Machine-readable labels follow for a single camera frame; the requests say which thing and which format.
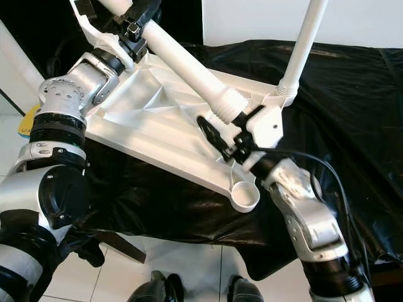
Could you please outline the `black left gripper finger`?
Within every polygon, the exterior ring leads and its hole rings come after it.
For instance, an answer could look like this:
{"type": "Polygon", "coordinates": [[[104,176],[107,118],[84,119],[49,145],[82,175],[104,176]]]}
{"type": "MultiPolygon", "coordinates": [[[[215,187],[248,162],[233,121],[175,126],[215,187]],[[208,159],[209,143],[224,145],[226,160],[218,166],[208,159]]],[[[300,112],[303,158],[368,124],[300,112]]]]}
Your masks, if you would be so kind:
{"type": "Polygon", "coordinates": [[[139,26],[161,20],[161,0],[133,0],[129,7],[129,20],[139,26]]]}

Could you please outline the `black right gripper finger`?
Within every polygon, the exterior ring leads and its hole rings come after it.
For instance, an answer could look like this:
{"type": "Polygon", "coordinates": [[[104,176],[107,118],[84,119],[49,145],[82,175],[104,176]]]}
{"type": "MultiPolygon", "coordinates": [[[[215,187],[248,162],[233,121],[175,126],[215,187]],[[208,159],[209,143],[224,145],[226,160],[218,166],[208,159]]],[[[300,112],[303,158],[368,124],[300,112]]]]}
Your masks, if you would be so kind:
{"type": "Polygon", "coordinates": [[[219,130],[216,129],[206,118],[198,116],[196,122],[199,124],[205,139],[222,155],[222,158],[232,158],[233,150],[229,144],[222,138],[219,130]]]}

